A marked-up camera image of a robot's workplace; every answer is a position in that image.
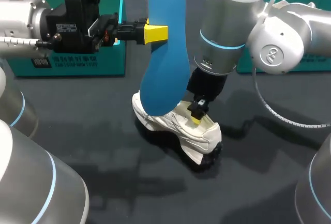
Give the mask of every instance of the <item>shoe sole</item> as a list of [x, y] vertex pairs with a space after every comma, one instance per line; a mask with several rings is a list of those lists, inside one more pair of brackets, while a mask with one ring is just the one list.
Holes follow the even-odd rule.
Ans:
[[[136, 117], [138, 118], [138, 120], [144, 125], [144, 127], [146, 127], [149, 131], [166, 131], [166, 129], [160, 127], [157, 124], [152, 124], [150, 122], [148, 122], [147, 120], [145, 120], [136, 110], [135, 108], [133, 108], [133, 111], [136, 115]], [[213, 151], [211, 151], [209, 154], [202, 154], [197, 152], [196, 150], [192, 149], [191, 147], [188, 146], [188, 143], [186, 140], [184, 140], [181, 137], [178, 137], [179, 142], [180, 142], [180, 146], [182, 148], [182, 150], [184, 151], [184, 153], [191, 159], [193, 160], [197, 165], [201, 165], [204, 157], [209, 156], [213, 153], [215, 153], [215, 151], [218, 149], [219, 146], [216, 146], [216, 148], [214, 148]]]

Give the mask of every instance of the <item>teal box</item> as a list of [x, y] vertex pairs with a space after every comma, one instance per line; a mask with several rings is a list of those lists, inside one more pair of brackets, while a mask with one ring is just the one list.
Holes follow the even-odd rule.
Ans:
[[[46, 0], [55, 8], [64, 0]], [[101, 0], [101, 14], [118, 12], [126, 20], [124, 0]], [[95, 54], [55, 53], [49, 57], [51, 68], [36, 68], [30, 58], [13, 58], [8, 63], [17, 77], [37, 76], [123, 76], [125, 74], [126, 43], [118, 40], [113, 47], [102, 47]]]
[[[331, 11], [331, 0], [286, 0], [289, 3], [304, 3], [314, 2], [317, 8]], [[251, 73], [253, 68], [252, 60], [248, 49], [246, 49], [242, 58], [237, 65], [238, 73]], [[306, 55], [292, 71], [331, 71], [331, 59], [320, 56]]]

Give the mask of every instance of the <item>dark table surface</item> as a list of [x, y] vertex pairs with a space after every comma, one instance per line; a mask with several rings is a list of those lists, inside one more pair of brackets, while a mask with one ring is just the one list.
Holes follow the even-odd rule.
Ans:
[[[125, 1], [129, 19], [146, 16], [146, 0]], [[198, 52], [204, 2], [187, 0], [190, 58]], [[128, 43], [122, 78], [16, 79], [40, 118], [34, 141], [86, 181], [88, 223], [298, 223], [295, 184], [331, 130], [275, 121], [258, 101], [252, 77], [234, 72], [210, 105], [223, 132], [222, 159], [209, 171], [192, 172], [176, 140], [146, 135], [132, 112], [149, 55], [149, 47]], [[286, 117], [331, 120], [330, 73], [258, 80]], [[246, 131], [244, 123], [250, 123]]]

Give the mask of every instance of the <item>cable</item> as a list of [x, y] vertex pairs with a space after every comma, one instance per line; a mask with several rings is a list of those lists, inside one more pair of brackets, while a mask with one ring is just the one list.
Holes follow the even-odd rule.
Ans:
[[262, 97], [260, 91], [259, 91], [259, 87], [258, 87], [258, 83], [257, 83], [257, 68], [253, 67], [253, 81], [254, 81], [254, 85], [255, 85], [255, 90], [259, 96], [259, 99], [262, 101], [263, 106], [273, 115], [275, 116], [277, 119], [280, 119], [283, 122], [286, 122], [290, 125], [296, 126], [296, 127], [302, 127], [302, 128], [309, 128], [309, 129], [317, 129], [317, 128], [326, 128], [326, 127], [330, 127], [331, 124], [317, 124], [317, 125], [307, 125], [307, 124], [301, 124], [298, 122], [294, 122], [291, 121], [289, 119], [286, 119], [285, 117], [281, 116], [280, 114], [276, 113], [276, 111], [274, 111], [264, 100], [264, 98]]

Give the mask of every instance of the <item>robotic arm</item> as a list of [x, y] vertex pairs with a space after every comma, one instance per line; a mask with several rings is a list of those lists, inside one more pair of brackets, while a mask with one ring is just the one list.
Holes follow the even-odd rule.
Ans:
[[[270, 74], [282, 74], [298, 65], [305, 54], [331, 57], [331, 12], [313, 3], [275, 0], [207, 0], [200, 30], [202, 57], [195, 59], [188, 90], [194, 102], [188, 108], [195, 122], [208, 111], [208, 103], [222, 91], [231, 73], [248, 48], [255, 67]], [[292, 122], [265, 107], [277, 118], [295, 126], [323, 128]]]
[[[118, 14], [99, 13], [101, 0], [65, 0], [51, 8], [45, 0], [0, 0], [0, 57], [45, 58], [56, 53], [95, 53], [116, 40], [137, 44], [168, 39], [167, 26], [148, 19], [118, 23]], [[28, 137], [38, 119], [33, 107], [0, 67], [0, 120]]]

